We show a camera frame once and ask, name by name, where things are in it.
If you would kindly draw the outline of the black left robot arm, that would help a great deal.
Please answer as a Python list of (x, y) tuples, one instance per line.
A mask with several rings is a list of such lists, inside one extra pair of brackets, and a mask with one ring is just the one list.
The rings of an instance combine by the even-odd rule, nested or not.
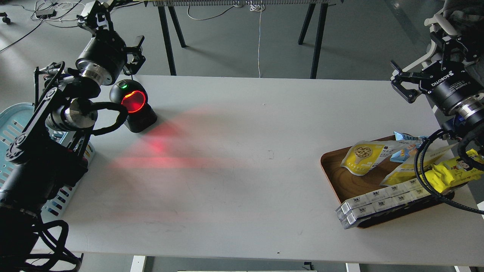
[(117, 0), (95, 0), (77, 16), (92, 38), (75, 68), (58, 62), (34, 73), (35, 79), (46, 76), (43, 92), (36, 92), (33, 116), (5, 153), (14, 168), (1, 187), (2, 272), (50, 272), (59, 261), (74, 265), (73, 272), (81, 266), (82, 258), (65, 246), (67, 222), (45, 223), (41, 212), (88, 171), (90, 138), (115, 131), (147, 103), (137, 82), (116, 80), (120, 73), (135, 75), (146, 60), (144, 36), (128, 47), (114, 30), (110, 13), (116, 7)]

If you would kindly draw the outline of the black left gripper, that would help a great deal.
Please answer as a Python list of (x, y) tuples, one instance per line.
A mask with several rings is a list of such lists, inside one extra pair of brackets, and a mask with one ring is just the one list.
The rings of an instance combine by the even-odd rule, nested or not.
[[(136, 46), (126, 47), (126, 43), (114, 31), (110, 12), (114, 8), (114, 0), (95, 0), (85, 4), (81, 14), (77, 15), (77, 26), (87, 30), (92, 38), (76, 61), (76, 68), (84, 71), (88, 65), (96, 64), (105, 70), (102, 85), (113, 85), (120, 72), (126, 76), (138, 73), (146, 58), (142, 54), (142, 44), (145, 36), (137, 36)], [(132, 55), (132, 61), (127, 62), (127, 56)]]

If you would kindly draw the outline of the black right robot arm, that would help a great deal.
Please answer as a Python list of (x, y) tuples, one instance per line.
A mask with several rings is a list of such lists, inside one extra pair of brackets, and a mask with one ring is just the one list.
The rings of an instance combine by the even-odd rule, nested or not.
[(442, 36), (434, 31), (430, 38), (436, 43), (441, 58), (432, 62), (421, 72), (404, 72), (391, 61), (396, 74), (391, 80), (393, 89), (408, 103), (413, 103), (420, 94), (426, 95), (445, 116), (464, 119), (461, 125), (443, 125), (450, 138), (458, 138), (458, 155), (479, 170), (483, 163), (470, 158), (466, 148), (475, 142), (483, 148), (483, 103), (477, 98), (483, 92), (479, 84), (465, 70), (465, 62), (476, 61), (481, 52), (477, 41), (466, 36)]

